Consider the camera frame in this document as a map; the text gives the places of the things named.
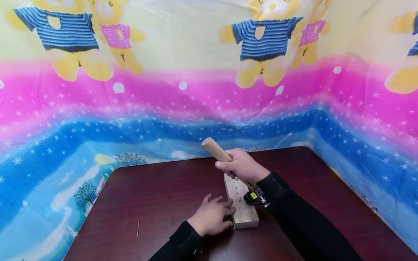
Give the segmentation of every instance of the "blue striped shirt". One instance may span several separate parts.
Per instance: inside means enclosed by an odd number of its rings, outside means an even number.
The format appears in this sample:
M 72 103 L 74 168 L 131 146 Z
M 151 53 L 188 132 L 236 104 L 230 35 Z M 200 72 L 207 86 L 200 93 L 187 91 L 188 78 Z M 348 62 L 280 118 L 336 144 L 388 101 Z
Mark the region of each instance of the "blue striped shirt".
M 285 20 L 247 20 L 233 24 L 232 31 L 237 44 L 242 42 L 241 61 L 246 59 L 265 61 L 285 55 L 288 40 L 296 24 L 302 19 L 303 17 Z M 264 35 L 259 40 L 255 38 L 255 29 L 258 26 L 265 26 Z
M 46 50 L 60 49 L 68 52 L 99 49 L 92 27 L 92 14 L 49 12 L 37 7 L 14 9 L 29 30 L 36 29 Z M 59 18 L 61 28 L 53 28 L 48 17 Z
M 413 26 L 414 31 L 412 32 L 412 35 L 416 35 L 418 34 L 418 12 L 415 15 Z M 415 43 L 414 47 L 409 50 L 408 56 L 418 56 L 418 41 Z

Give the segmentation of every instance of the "wooden block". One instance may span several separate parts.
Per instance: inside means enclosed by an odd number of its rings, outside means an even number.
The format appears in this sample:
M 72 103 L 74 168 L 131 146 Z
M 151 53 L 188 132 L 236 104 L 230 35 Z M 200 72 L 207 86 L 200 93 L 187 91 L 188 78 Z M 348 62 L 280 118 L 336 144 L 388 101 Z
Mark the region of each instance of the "wooden block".
M 245 204 L 244 195 L 248 192 L 248 187 L 239 179 L 234 180 L 225 173 L 225 187 L 228 198 L 233 199 L 231 207 L 235 207 L 235 214 L 232 215 L 235 229 L 258 227 L 258 215 L 254 206 Z

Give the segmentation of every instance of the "fabric backdrop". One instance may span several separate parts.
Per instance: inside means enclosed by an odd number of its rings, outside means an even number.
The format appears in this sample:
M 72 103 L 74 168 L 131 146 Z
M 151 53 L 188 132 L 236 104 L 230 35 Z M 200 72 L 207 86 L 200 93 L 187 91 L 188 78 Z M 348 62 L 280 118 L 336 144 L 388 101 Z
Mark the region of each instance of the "fabric backdrop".
M 206 137 L 311 148 L 418 253 L 418 2 L 297 2 L 3 0 L 0 259 L 63 259 L 115 168 Z

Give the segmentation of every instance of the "wooden handle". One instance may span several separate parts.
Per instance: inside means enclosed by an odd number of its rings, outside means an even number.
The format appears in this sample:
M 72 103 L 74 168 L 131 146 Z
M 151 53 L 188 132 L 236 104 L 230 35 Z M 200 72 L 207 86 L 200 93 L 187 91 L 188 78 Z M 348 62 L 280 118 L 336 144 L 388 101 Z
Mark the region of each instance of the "wooden handle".
M 231 162 L 232 158 L 231 156 L 226 153 L 221 146 L 219 146 L 216 141 L 213 140 L 213 138 L 208 137 L 206 138 L 203 142 L 202 142 L 202 147 L 204 149 L 206 149 L 210 154 L 212 154 L 212 156 L 217 159 L 218 161 L 226 161 L 226 162 Z M 244 184 L 246 184 L 251 190 L 254 190 L 256 188 L 255 185 L 253 185 L 251 182 L 248 181 L 244 181 L 239 179 L 240 181 L 242 181 Z

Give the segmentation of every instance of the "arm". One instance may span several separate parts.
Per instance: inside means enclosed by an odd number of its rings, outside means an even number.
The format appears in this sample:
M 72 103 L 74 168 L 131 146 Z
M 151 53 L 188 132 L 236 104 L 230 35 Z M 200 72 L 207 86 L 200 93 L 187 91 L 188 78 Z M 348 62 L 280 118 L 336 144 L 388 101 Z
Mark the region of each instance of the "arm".
M 418 33 L 418 16 L 417 12 L 408 12 L 402 16 L 396 17 L 391 25 L 389 31 L 392 33 L 411 33 L 413 35 Z
M 321 33 L 322 34 L 328 34 L 331 31 L 331 22 L 330 21 L 326 21 L 324 28 L 322 29 Z
M 226 215 L 235 213 L 235 207 L 230 208 L 232 200 L 220 202 L 222 197 L 209 201 L 212 195 L 207 195 L 196 213 L 184 221 L 177 231 L 150 261 L 189 261 L 203 251 L 202 237 L 216 235 L 232 226 L 231 221 L 224 221 Z
M 228 176 L 256 183 L 270 203 L 267 211 L 306 260 L 361 260 L 341 232 L 299 197 L 277 174 L 240 149 L 227 150 L 232 162 L 216 162 Z
M 149 261 L 187 261 L 201 253 L 203 241 L 196 230 L 183 222 L 170 240 Z
M 267 211 L 305 260 L 361 260 L 341 232 L 276 173 L 257 185 L 270 203 Z
M 102 42 L 106 43 L 107 40 L 106 40 L 106 37 L 104 36 L 104 34 L 102 33 L 102 30 L 100 30 L 99 21 L 97 21 L 97 19 L 94 18 L 94 16 L 91 15 L 91 14 L 86 14 L 86 15 L 88 16 L 87 17 L 88 21 L 91 22 L 93 33 L 95 33 L 100 38 L 100 40 Z
M 249 21 L 243 21 L 222 27 L 218 32 L 219 41 L 239 44 L 246 38 L 248 26 L 250 26 Z
M 35 13 L 35 8 L 18 8 L 6 11 L 4 17 L 15 29 L 33 31 L 36 23 Z
M 131 39 L 134 42 L 142 42 L 145 40 L 146 34 L 145 32 L 139 30 L 138 28 L 129 27 L 129 39 Z
M 235 37 L 232 29 L 232 25 L 226 25 L 219 29 L 218 32 L 219 41 L 221 43 L 235 43 Z
M 306 27 L 306 19 L 303 17 L 292 18 L 289 25 L 289 39 L 298 35 Z

